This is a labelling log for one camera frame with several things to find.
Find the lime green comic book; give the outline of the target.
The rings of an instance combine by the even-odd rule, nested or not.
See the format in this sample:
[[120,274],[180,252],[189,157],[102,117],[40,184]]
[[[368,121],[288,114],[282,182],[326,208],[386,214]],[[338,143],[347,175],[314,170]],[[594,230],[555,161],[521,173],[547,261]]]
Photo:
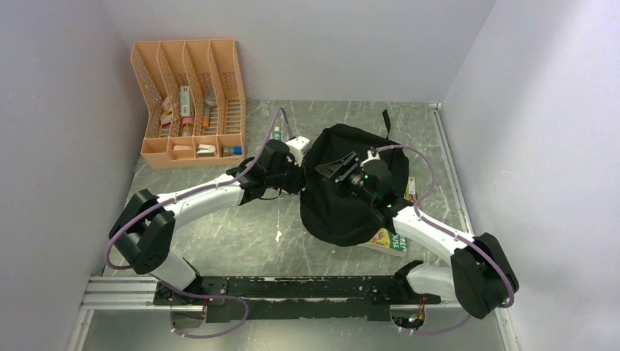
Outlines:
[[412,203],[418,200],[417,179],[414,176],[408,177],[407,187],[404,193],[405,198]]

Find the black student backpack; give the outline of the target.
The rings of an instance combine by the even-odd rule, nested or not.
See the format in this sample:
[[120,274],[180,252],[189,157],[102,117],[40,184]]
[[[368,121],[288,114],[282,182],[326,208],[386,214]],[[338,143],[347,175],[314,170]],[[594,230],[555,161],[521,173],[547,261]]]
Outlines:
[[300,217],[315,238],[337,246],[369,241],[395,230],[404,197],[409,159],[398,144],[347,124],[324,129],[304,157],[306,187]]

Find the white stapler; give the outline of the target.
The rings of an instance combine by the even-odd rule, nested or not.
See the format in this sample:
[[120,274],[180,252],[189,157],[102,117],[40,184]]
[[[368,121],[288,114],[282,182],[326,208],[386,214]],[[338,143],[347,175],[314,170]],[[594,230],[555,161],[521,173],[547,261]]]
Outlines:
[[217,155],[217,148],[211,144],[199,144],[196,155],[197,157],[214,157]]

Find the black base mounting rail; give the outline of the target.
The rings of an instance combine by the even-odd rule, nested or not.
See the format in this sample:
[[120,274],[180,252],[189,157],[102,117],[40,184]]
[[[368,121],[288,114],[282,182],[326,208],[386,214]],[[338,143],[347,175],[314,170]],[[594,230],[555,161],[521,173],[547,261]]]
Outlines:
[[158,284],[153,303],[173,311],[206,310],[205,321],[296,320],[364,317],[389,321],[397,306],[436,305],[436,295],[418,295],[394,276],[205,276],[200,293],[190,298]]

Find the green treehouse book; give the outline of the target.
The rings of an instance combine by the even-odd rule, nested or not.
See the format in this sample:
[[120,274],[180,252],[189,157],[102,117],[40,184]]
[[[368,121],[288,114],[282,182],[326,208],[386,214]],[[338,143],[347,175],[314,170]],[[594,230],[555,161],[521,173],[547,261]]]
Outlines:
[[408,239],[382,228],[369,241],[359,244],[359,246],[403,257],[407,254]]

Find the aluminium side rail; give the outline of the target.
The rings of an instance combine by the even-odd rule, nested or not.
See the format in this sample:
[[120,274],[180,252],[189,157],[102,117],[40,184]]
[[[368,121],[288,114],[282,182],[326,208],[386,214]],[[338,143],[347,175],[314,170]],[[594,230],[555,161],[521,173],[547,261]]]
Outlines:
[[450,145],[448,143],[447,135],[445,133],[444,125],[442,123],[442,118],[440,114],[440,103],[428,103],[428,108],[432,115],[432,118],[435,122],[436,132],[439,136],[441,149],[444,153],[444,164],[448,171],[448,178],[450,184],[453,188],[453,196],[457,205],[457,212],[459,215],[459,219],[461,220],[461,225],[466,229],[469,234],[474,234],[474,230],[472,228],[472,222],[469,217],[468,208],[466,207],[466,201],[464,199],[464,194],[461,189],[461,185],[458,179],[458,175],[456,172],[455,164],[453,162],[452,153],[450,150]]

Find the tall white pink box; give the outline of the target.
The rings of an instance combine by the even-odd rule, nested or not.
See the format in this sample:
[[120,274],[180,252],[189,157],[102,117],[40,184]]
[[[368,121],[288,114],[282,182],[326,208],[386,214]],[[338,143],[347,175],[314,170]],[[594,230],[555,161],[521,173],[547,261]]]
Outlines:
[[191,116],[191,91],[189,86],[180,86],[180,115],[181,117]]

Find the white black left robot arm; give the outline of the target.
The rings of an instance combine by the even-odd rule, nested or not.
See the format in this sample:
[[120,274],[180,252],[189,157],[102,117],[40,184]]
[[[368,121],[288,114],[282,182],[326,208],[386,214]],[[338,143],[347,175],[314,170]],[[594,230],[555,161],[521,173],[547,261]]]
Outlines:
[[269,189],[298,193],[303,187],[303,157],[310,147],[310,140],[302,136],[287,142],[269,140],[258,155],[212,181],[167,194],[137,192],[110,231],[106,250],[116,248],[129,269],[170,285],[182,303],[198,301],[204,294],[203,278],[170,251],[174,232],[214,212],[258,200]]

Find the peach plastic desk organizer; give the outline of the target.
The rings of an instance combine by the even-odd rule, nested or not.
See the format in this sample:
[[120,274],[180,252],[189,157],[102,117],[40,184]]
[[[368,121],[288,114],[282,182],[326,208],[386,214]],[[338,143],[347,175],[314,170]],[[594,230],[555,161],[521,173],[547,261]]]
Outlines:
[[[152,168],[232,165],[246,158],[246,95],[237,42],[233,39],[139,41],[130,61],[148,108],[141,156]],[[191,116],[180,115],[180,86],[191,91]],[[211,106],[202,128],[203,108]],[[199,144],[217,148],[197,157]],[[174,145],[192,146],[173,151]],[[240,146],[242,156],[222,155]]]

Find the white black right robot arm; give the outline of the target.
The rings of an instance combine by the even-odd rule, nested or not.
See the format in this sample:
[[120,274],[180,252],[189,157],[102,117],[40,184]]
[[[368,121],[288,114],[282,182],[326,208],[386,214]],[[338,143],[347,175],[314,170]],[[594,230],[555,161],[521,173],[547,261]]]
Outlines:
[[445,267],[411,263],[395,275],[396,297],[411,303],[421,295],[453,299],[482,319],[515,301],[518,280],[499,241],[447,227],[397,192],[393,175],[378,154],[361,161],[355,153],[316,166],[321,179],[339,196],[356,197],[372,219],[392,233],[415,241],[446,262]]

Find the orange marker in organizer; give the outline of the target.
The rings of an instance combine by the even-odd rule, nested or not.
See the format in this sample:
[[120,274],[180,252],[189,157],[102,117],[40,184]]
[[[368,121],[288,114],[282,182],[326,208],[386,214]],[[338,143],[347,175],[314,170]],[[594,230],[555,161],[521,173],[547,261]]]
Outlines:
[[211,106],[206,105],[203,108],[202,128],[207,128],[210,125]]

